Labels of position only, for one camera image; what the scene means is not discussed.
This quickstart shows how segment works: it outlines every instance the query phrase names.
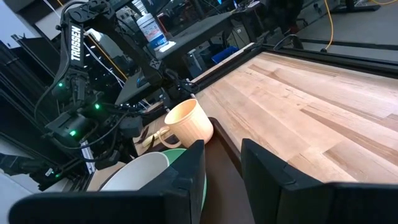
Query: wooden tabletop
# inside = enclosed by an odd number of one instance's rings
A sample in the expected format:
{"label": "wooden tabletop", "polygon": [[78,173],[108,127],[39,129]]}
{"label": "wooden tabletop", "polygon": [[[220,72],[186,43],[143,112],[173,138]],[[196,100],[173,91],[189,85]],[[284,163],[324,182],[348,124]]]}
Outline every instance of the wooden tabletop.
{"label": "wooden tabletop", "polygon": [[398,80],[261,53],[197,98],[239,149],[250,138],[323,182],[398,183]]}

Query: mug handle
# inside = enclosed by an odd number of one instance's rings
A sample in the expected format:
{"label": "mug handle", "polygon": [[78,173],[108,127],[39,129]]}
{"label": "mug handle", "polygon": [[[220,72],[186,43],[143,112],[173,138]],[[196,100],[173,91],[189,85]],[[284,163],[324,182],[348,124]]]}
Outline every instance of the mug handle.
{"label": "mug handle", "polygon": [[170,131],[170,128],[169,128],[168,126],[161,127],[161,128],[156,132],[157,135],[158,135],[158,137],[159,137],[159,140],[161,141],[161,143],[162,143],[163,145],[165,145],[167,148],[171,148],[171,149],[181,146],[181,141],[178,141],[178,142],[175,143],[175,144],[169,144],[169,143],[167,143],[167,142],[163,139],[163,137],[162,137],[162,135],[161,135],[163,132],[166,132],[166,131]]}

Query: green bowl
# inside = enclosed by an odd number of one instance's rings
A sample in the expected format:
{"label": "green bowl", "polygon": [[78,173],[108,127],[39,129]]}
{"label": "green bowl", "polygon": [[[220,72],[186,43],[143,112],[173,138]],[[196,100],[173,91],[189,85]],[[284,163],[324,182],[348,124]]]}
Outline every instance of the green bowl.
{"label": "green bowl", "polygon": [[[163,151],[163,153],[167,156],[169,159],[170,165],[178,158],[180,157],[186,149],[169,149],[166,151]],[[207,178],[205,174],[205,186],[203,186],[203,198],[201,200],[201,209],[203,209],[203,206],[205,204],[205,198],[206,198],[206,190],[207,190]]]}

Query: brown tray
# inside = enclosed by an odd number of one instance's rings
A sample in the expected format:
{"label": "brown tray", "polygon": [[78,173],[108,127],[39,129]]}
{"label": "brown tray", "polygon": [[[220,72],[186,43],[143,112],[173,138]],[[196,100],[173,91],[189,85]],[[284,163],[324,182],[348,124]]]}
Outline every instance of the brown tray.
{"label": "brown tray", "polygon": [[[209,119],[214,126],[214,134],[205,145],[207,193],[200,223],[254,223],[241,177],[240,152],[217,119]],[[175,136],[166,141],[177,142]],[[168,148],[158,144],[147,152],[165,150]]]}

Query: cream mug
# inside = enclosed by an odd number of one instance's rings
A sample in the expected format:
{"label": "cream mug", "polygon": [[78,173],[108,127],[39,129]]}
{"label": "cream mug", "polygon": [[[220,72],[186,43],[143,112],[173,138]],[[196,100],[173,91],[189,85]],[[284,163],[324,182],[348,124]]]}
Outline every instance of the cream mug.
{"label": "cream mug", "polygon": [[[190,147],[196,140],[203,139],[205,144],[213,135],[213,125],[196,99],[185,100],[174,107],[165,117],[166,126],[157,131],[159,140],[169,148],[181,144]],[[161,133],[170,130],[179,140],[176,144],[165,142]]]}

